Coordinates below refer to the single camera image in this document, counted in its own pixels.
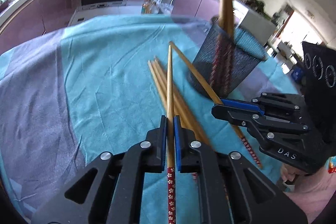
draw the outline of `silver screw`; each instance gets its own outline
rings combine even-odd
[[[148,141],[143,141],[142,143],[140,143],[141,148],[148,148],[151,146],[151,143]]]
[[[270,138],[270,139],[273,139],[274,138],[274,133],[268,132],[267,137]]]
[[[238,152],[232,152],[230,156],[231,156],[231,159],[233,160],[239,160],[241,158],[241,154]]]
[[[192,148],[199,148],[202,144],[199,141],[193,141],[190,143]]]
[[[108,152],[101,153],[100,158],[102,160],[108,160],[111,158],[111,153],[108,153]]]

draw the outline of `floor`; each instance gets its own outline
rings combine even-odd
[[[68,26],[75,26],[79,23],[87,21],[96,16],[104,15],[139,15],[141,14],[142,6],[136,5],[118,5],[103,8],[96,8],[91,10],[82,10],[75,12],[68,24]]]

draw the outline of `black mesh pen holder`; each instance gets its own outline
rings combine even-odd
[[[194,67],[221,98],[226,98],[260,62],[258,58],[236,46],[242,37],[235,35],[235,39],[231,39],[215,23],[193,61]],[[195,90],[209,98],[190,71],[187,79]]]

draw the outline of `blue tablecloth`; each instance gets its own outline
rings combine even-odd
[[[103,151],[128,150],[165,114],[147,61],[167,62],[174,41],[193,60],[210,25],[160,15],[101,16],[23,43],[0,56],[0,170],[7,193],[26,218]],[[187,82],[173,54],[173,75],[213,147],[253,161],[231,126],[211,115],[213,103]],[[230,94],[251,100],[262,91],[296,93],[276,62],[261,62]],[[281,163],[257,152],[273,182]],[[167,223],[166,173],[146,174],[141,223]],[[198,192],[176,176],[178,223],[199,223]]]

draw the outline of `triangular cutout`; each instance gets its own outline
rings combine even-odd
[[[83,204],[97,173],[98,170],[96,168],[90,169],[69,190],[65,192],[65,198],[78,204]]]
[[[244,169],[247,182],[257,204],[264,203],[274,197],[274,193],[250,169]]]

